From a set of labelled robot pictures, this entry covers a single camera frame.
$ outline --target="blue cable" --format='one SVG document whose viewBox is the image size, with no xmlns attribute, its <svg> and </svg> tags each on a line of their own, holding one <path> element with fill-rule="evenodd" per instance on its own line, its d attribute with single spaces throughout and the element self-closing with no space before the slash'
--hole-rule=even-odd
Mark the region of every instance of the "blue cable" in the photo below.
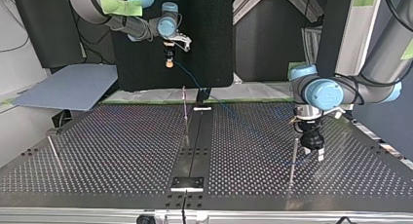
<svg viewBox="0 0 413 224">
<path fill-rule="evenodd" d="M 222 100 L 214 97 L 213 95 L 211 95 L 210 93 L 207 93 L 206 89 L 204 89 L 203 87 L 201 87 L 201 85 L 198 83 L 197 79 L 195 79 L 195 77 L 191 74 L 191 72 L 189 72 L 187 69 L 185 69 L 185 67 L 183 67 L 182 64 L 180 64 L 179 62 L 174 61 L 173 63 L 175 63 L 176 65 L 180 66 L 180 68 L 186 73 L 188 74 L 191 79 L 194 81 L 195 85 L 198 87 L 198 89 L 200 89 L 202 92 L 204 92 L 206 95 L 209 95 L 210 97 L 212 97 L 213 99 L 215 99 L 216 101 L 219 102 L 219 104 L 221 104 L 226 110 L 228 110 L 232 116 L 237 117 L 237 115 L 234 113 L 234 111 L 232 111 L 224 102 L 222 102 Z"/>
<path fill-rule="evenodd" d="M 185 69 L 185 67 L 184 67 L 182 64 L 180 64 L 180 63 L 177 62 L 177 61 L 174 61 L 173 63 L 175 63 L 176 65 L 178 65 L 186 74 L 188 74 L 188 75 L 191 77 L 191 79 L 194 81 L 194 83 L 195 83 L 195 85 L 198 87 L 198 89 L 200 89 L 200 90 L 201 90 L 202 92 L 204 92 L 206 95 L 209 95 L 210 97 L 212 97 L 213 99 L 215 99 L 216 101 L 218 101 L 219 104 L 221 104 L 227 111 L 229 111 L 233 117 L 235 117 L 235 118 L 238 117 L 238 116 L 234 113 L 234 111 L 232 111 L 224 102 L 222 102 L 222 100 L 220 100 L 220 99 L 214 97 L 213 95 L 207 93 L 206 90 L 198 83 L 197 79 L 195 79 L 195 77 L 192 75 L 192 73 L 189 72 L 187 69 Z M 286 167 L 290 167 L 290 166 L 292 166 L 292 165 L 296 165 L 297 167 L 300 167 L 300 166 L 302 166 L 303 164 L 306 163 L 307 159 L 308 159 L 311 155 L 312 155 L 312 153 L 304 156 L 303 159 L 297 160 L 297 161 L 295 162 L 295 164 L 292 163 L 292 162 L 287 162 L 287 163 L 284 163 L 284 165 L 285 165 Z"/>
</svg>

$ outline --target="black panel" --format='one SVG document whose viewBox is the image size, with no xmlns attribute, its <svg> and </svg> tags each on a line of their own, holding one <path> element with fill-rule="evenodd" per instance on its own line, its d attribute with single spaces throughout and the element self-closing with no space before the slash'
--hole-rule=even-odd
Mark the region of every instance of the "black panel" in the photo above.
<svg viewBox="0 0 413 224">
<path fill-rule="evenodd" d="M 320 77 L 331 77 L 337 67 L 352 0 L 328 0 L 319 42 L 317 70 Z"/>
<path fill-rule="evenodd" d="M 159 17 L 161 5 L 173 1 L 183 15 L 180 30 L 193 40 L 190 53 L 176 51 L 175 60 L 190 70 L 203 87 L 226 87 L 233 81 L 233 0 L 156 0 L 144 10 L 146 19 Z M 133 43 L 123 33 L 113 34 L 121 89 L 195 88 L 178 66 L 165 67 L 163 39 Z"/>
<path fill-rule="evenodd" d="M 16 0 L 34 50 L 44 68 L 79 63 L 79 36 L 68 0 Z"/>
<path fill-rule="evenodd" d="M 262 0 L 237 24 L 237 74 L 244 81 L 286 81 L 305 60 L 304 16 L 288 0 Z"/>
</svg>

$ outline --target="metal rod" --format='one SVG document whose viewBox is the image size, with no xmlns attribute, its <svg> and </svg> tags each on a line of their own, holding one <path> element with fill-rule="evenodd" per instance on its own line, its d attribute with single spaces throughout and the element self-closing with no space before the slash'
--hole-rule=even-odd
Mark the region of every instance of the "metal rod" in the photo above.
<svg viewBox="0 0 413 224">
<path fill-rule="evenodd" d="M 294 183 L 294 172 L 295 172 L 295 163 L 297 161 L 297 151 L 298 151 L 298 138 L 294 139 L 294 146 L 292 148 L 292 163 L 291 163 L 291 172 L 289 174 L 289 185 L 292 186 Z"/>
<path fill-rule="evenodd" d="M 52 147 L 53 154 L 55 155 L 55 157 L 58 157 L 58 154 L 57 154 L 55 145 L 54 145 L 54 143 L 53 143 L 52 137 L 49 136 L 49 135 L 48 135 L 48 140 L 49 140 L 49 143 L 50 143 L 50 145 L 51 145 L 51 147 Z"/>
</svg>

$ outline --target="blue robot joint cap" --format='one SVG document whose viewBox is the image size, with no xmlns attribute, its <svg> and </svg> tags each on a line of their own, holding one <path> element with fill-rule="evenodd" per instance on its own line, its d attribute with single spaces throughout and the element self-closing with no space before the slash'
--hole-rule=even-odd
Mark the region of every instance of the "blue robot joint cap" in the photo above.
<svg viewBox="0 0 413 224">
<path fill-rule="evenodd" d="M 304 91 L 306 101 L 312 106 L 328 111 L 338 107 L 344 99 L 344 91 L 335 81 L 318 79 Z"/>
</svg>

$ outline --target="wire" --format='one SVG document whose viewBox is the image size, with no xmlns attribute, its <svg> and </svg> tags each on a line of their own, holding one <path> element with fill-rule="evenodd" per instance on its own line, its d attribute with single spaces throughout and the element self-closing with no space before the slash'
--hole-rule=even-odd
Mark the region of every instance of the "wire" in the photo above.
<svg viewBox="0 0 413 224">
<path fill-rule="evenodd" d="M 349 87 L 353 92 L 355 92 L 355 99 L 353 100 L 353 103 L 356 103 L 356 101 L 357 101 L 358 99 L 360 99 L 360 105 L 364 105 L 364 104 L 365 104 L 364 97 L 361 95 L 361 93 L 360 93 L 359 90 L 358 90 L 358 81 L 357 81 L 356 79 L 352 79 L 352 78 L 349 77 L 349 76 L 343 76 L 343 75 L 340 75 L 340 74 L 337 74 L 337 75 L 339 75 L 339 76 L 341 76 L 341 77 L 343 77 L 343 78 L 345 78 L 345 79 L 348 79 L 348 80 L 350 80 L 350 81 L 352 81 L 352 82 L 355 83 L 355 86 L 356 86 L 356 87 L 353 87 L 352 85 L 350 85 L 350 84 L 347 83 L 347 82 L 344 82 L 344 81 L 339 80 L 339 79 L 336 79 L 336 78 L 332 78 L 333 81 L 338 82 L 338 83 L 341 83 L 341 84 Z"/>
<path fill-rule="evenodd" d="M 344 221 L 347 221 L 350 224 L 356 224 L 356 222 L 352 222 L 352 220 L 350 220 L 350 218 L 346 217 L 346 216 L 340 218 L 340 220 L 338 220 L 338 222 L 336 224 L 342 224 L 342 223 L 344 223 Z"/>
<path fill-rule="evenodd" d="M 200 89 L 202 92 L 204 92 L 206 95 L 209 95 L 210 97 L 212 97 L 213 99 L 215 99 L 216 101 L 219 102 L 219 104 L 221 104 L 226 110 L 228 110 L 231 115 L 233 117 L 237 117 L 237 115 L 234 113 L 234 111 L 232 111 L 224 102 L 222 102 L 222 100 L 214 97 L 213 95 L 211 95 L 210 93 L 207 93 L 206 89 L 204 89 L 197 81 L 197 79 L 195 79 L 195 77 L 191 74 L 191 72 L 189 72 L 187 69 L 185 69 L 185 67 L 183 67 L 183 65 L 181 65 L 179 62 L 174 61 L 173 63 L 177 64 L 178 66 L 180 66 L 180 68 L 189 75 L 189 77 L 191 77 L 191 79 L 194 81 L 195 85 L 198 87 L 198 89 Z"/>
<path fill-rule="evenodd" d="M 80 16 L 78 16 L 78 18 L 76 19 L 76 28 L 79 30 L 79 20 L 80 20 Z M 109 33 L 110 33 L 110 29 L 108 29 L 99 39 L 97 39 L 96 41 L 94 41 L 94 42 L 91 42 L 90 40 L 88 40 L 83 34 L 82 34 L 82 32 L 80 32 L 80 30 L 79 30 L 79 35 L 80 35 L 80 37 L 86 42 L 86 43 L 88 43 L 88 44 L 90 44 L 90 45 L 97 45 L 97 44 L 100 44 L 102 41 L 103 41 L 103 39 L 105 39 L 106 37 L 107 37 L 107 35 L 109 35 Z"/>
<path fill-rule="evenodd" d="M 15 50 L 18 50 L 20 48 L 23 48 L 25 45 L 27 45 L 28 41 L 29 41 L 29 37 L 27 36 L 27 38 L 26 38 L 26 40 L 24 41 L 23 44 L 21 44 L 17 47 L 11 48 L 11 49 L 2 50 L 2 51 L 0 51 L 0 53 L 11 52 L 11 51 L 15 51 Z"/>
<path fill-rule="evenodd" d="M 212 97 L 213 99 L 215 99 L 216 101 L 218 101 L 219 104 L 220 104 L 222 107 L 224 107 L 229 113 L 231 113 L 231 115 L 232 115 L 233 118 L 238 118 L 237 114 L 236 114 L 234 111 L 232 111 L 224 102 L 222 102 L 222 100 L 220 100 L 220 99 L 214 97 L 213 95 L 207 93 L 206 89 L 202 88 L 202 86 L 198 83 L 197 79 L 195 79 L 195 77 L 192 75 L 192 73 L 189 72 L 187 69 L 185 69 L 185 67 L 184 67 L 182 64 L 180 64 L 180 63 L 177 62 L 177 61 L 174 61 L 173 63 L 177 64 L 186 74 L 188 74 L 189 77 L 191 77 L 191 79 L 194 81 L 194 83 L 195 83 L 195 85 L 198 87 L 198 89 L 200 89 L 200 90 L 201 90 L 202 92 L 204 92 L 206 95 L 209 95 L 210 97 Z M 306 163 L 307 159 L 308 159 L 311 155 L 312 155 L 311 153 L 308 154 L 308 155 L 306 155 L 302 160 L 298 160 L 298 163 L 296 162 L 295 165 L 298 166 L 298 167 L 301 167 L 302 165 L 304 165 L 304 164 Z M 285 163 L 283 163 L 283 164 L 284 164 L 284 165 L 288 165 L 288 164 L 293 165 L 292 162 L 285 162 Z"/>
<path fill-rule="evenodd" d="M 303 37 L 303 43 L 304 43 L 304 53 L 306 53 L 307 56 L 307 63 L 310 64 L 310 52 L 307 48 L 307 36 L 306 36 L 306 27 L 307 27 L 307 13 L 309 11 L 309 5 L 310 5 L 310 0 L 307 0 L 306 3 L 306 10 L 304 11 L 304 37 Z"/>
<path fill-rule="evenodd" d="M 386 4 L 389 7 L 390 12 L 392 13 L 392 15 L 394 16 L 394 18 L 401 24 L 403 25 L 407 30 L 413 32 L 413 28 L 407 24 L 399 15 L 397 10 L 395 9 L 395 6 L 392 2 L 392 0 L 386 0 Z"/>
<path fill-rule="evenodd" d="M 76 26 L 76 30 L 77 30 L 79 39 L 80 39 L 80 41 L 82 42 L 82 45 L 83 45 L 83 47 L 85 48 L 85 51 L 90 51 L 90 52 L 92 52 L 93 54 L 95 54 L 96 56 L 98 56 L 98 57 L 100 58 L 100 62 L 99 62 L 99 63 L 103 63 L 103 62 L 105 61 L 106 63 L 113 65 L 115 62 L 110 62 L 110 61 L 108 61 L 107 59 L 105 59 L 105 58 L 103 57 L 103 55 L 102 55 L 101 53 L 95 51 L 94 49 L 92 49 L 90 46 L 87 45 L 87 44 L 91 44 L 91 45 L 99 44 L 99 43 L 109 34 L 110 30 L 109 30 L 108 32 L 105 32 L 105 33 L 102 35 L 102 37 L 99 38 L 96 42 L 91 42 L 91 43 L 90 43 L 90 41 L 87 40 L 87 39 L 82 35 L 81 31 L 79 30 L 78 22 L 79 22 L 79 20 L 80 20 L 80 16 L 78 16 L 78 17 L 76 18 L 75 10 L 73 9 L 73 6 L 71 5 L 70 2 L 69 2 L 69 6 L 70 6 L 70 10 L 71 10 L 70 12 L 71 12 L 71 14 L 72 14 L 73 20 L 74 20 L 74 22 L 75 22 L 75 26 Z M 88 57 L 85 57 L 85 59 L 82 61 L 82 63 L 85 63 L 87 60 L 88 60 Z"/>
<path fill-rule="evenodd" d="M 16 1 L 15 0 L 10 0 L 13 4 L 16 5 Z M 24 27 L 24 24 L 22 22 L 19 21 L 19 19 L 13 14 L 13 12 L 9 9 L 9 7 L 3 2 L 3 0 L 0 0 L 0 5 L 9 13 L 9 15 L 20 25 L 20 27 L 22 29 L 24 29 L 26 32 L 27 30 Z M 27 37 L 25 39 L 25 41 L 23 42 L 23 44 L 16 46 L 14 48 L 10 48 L 7 50 L 1 50 L 0 53 L 5 53 L 5 52 L 11 52 L 11 51 L 15 51 L 18 50 L 20 48 L 23 48 L 25 45 L 27 45 L 27 43 L 29 42 L 30 38 L 27 34 Z"/>
<path fill-rule="evenodd" d="M 404 73 L 404 75 L 402 77 L 400 77 L 398 80 L 396 80 L 394 82 L 391 82 L 391 83 L 378 83 L 378 82 L 369 80 L 368 78 L 363 76 L 362 73 L 360 74 L 360 76 L 367 82 L 363 82 L 363 81 L 360 81 L 360 80 L 354 80 L 354 82 L 357 82 L 358 84 L 369 86 L 369 87 L 378 87 L 378 88 L 391 87 L 391 86 L 394 86 L 394 85 L 402 82 L 404 79 L 406 79 L 410 75 L 412 69 L 413 69 L 413 62 L 410 64 L 409 68 L 407 69 L 407 71 Z M 344 78 L 347 78 L 347 79 L 352 79 L 352 78 L 350 78 L 351 76 L 346 76 L 346 75 L 339 74 L 339 73 L 334 73 L 334 75 L 341 76 L 341 77 L 344 77 Z"/>
</svg>

